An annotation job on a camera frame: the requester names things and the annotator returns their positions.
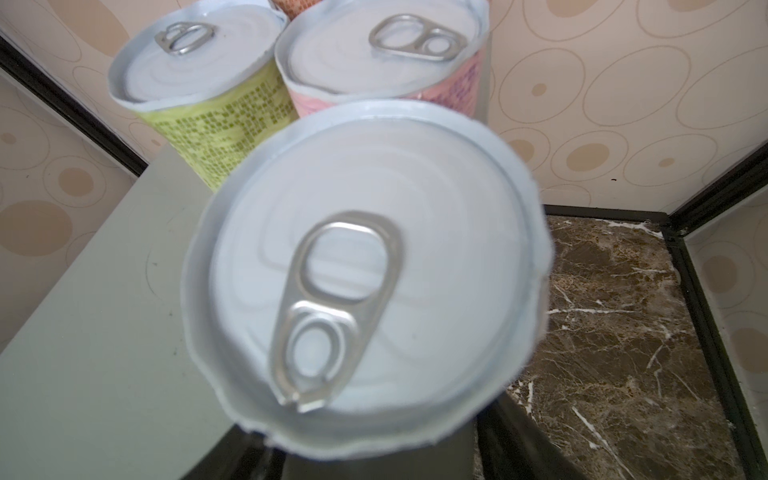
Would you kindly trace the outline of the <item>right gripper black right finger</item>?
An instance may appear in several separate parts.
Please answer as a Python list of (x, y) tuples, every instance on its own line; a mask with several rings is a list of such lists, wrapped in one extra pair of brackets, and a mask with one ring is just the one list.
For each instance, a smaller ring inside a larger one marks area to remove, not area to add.
[(506, 393), (477, 415), (476, 432), (485, 479), (586, 479)]

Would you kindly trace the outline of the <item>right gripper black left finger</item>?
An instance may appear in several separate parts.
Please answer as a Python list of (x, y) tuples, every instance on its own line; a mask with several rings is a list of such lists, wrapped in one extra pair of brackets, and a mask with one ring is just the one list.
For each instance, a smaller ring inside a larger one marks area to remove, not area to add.
[(232, 427), (182, 479), (280, 480), (284, 464), (285, 453), (263, 435)]

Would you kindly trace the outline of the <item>purple pink labelled can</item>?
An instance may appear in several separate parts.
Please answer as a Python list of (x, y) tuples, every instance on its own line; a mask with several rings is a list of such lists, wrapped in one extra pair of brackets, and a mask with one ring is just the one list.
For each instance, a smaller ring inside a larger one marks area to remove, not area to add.
[(181, 308), (226, 415), (316, 460), (436, 443), (525, 368), (553, 242), (526, 164), (481, 122), (408, 100), (311, 114), (203, 212)]

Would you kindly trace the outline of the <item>green labelled can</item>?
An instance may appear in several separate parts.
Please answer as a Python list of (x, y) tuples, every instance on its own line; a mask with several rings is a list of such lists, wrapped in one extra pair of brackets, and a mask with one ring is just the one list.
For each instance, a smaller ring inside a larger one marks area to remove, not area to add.
[(298, 118), (274, 57), (288, 24), (271, 1), (198, 1), (118, 52), (109, 94), (217, 190), (260, 143)]

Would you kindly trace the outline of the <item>white red labelled can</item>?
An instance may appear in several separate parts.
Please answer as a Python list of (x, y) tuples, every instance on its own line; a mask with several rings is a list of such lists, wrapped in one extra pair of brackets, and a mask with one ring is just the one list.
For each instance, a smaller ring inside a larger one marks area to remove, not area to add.
[(380, 99), (473, 116), (489, 34), (486, 1), (322, 1), (287, 26), (275, 60), (300, 116)]

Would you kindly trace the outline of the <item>pink orange labelled can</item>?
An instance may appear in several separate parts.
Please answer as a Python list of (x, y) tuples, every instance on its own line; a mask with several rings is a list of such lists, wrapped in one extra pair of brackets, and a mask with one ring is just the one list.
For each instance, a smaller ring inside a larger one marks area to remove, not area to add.
[(299, 14), (320, 1), (321, 0), (272, 0), (272, 3), (285, 13), (290, 20), (293, 20)]

